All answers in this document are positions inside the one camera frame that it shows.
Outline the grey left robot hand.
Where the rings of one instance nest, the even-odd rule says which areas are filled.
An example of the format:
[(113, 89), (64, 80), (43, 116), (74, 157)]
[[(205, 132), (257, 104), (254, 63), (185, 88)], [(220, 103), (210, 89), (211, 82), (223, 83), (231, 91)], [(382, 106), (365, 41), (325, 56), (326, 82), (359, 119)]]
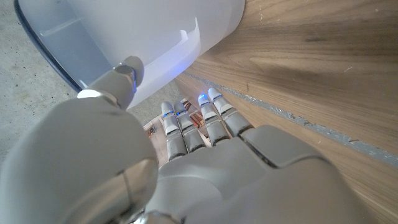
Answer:
[(144, 76), (128, 57), (53, 107), (10, 151), (2, 223), (375, 223), (338, 169), (273, 126), (254, 127), (215, 88), (162, 104), (164, 165), (126, 108)]

